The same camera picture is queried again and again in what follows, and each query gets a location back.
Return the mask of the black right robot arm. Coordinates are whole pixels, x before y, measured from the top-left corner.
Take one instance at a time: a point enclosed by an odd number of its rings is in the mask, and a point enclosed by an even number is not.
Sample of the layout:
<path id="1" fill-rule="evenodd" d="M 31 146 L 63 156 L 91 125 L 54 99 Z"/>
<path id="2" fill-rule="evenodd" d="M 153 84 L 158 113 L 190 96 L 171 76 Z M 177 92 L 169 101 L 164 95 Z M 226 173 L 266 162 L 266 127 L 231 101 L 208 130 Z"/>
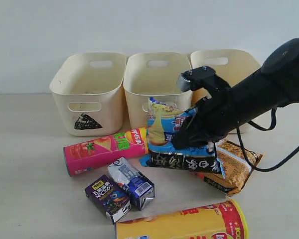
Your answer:
<path id="1" fill-rule="evenodd" d="M 172 138 L 174 148 L 218 141 L 273 108 L 299 103 L 299 38 L 281 45 L 233 87 L 208 66 L 181 73 L 177 85 L 182 91 L 204 88 L 211 97 L 195 104 L 196 114 L 185 119 Z"/>

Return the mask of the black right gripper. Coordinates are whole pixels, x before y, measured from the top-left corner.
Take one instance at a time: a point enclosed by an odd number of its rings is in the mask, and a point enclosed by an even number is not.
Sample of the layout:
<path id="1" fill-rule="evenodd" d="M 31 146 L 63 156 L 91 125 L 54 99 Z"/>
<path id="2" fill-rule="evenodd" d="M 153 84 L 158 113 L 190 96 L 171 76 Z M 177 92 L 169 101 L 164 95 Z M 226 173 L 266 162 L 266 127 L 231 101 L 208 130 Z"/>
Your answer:
<path id="1" fill-rule="evenodd" d="M 216 142 L 234 129 L 239 141 L 242 140 L 239 129 L 242 89 L 233 87 L 210 95 L 211 98 L 200 99 L 196 103 L 197 109 L 185 111 L 186 118 L 171 141 L 175 149 L 201 147 L 210 141 Z"/>

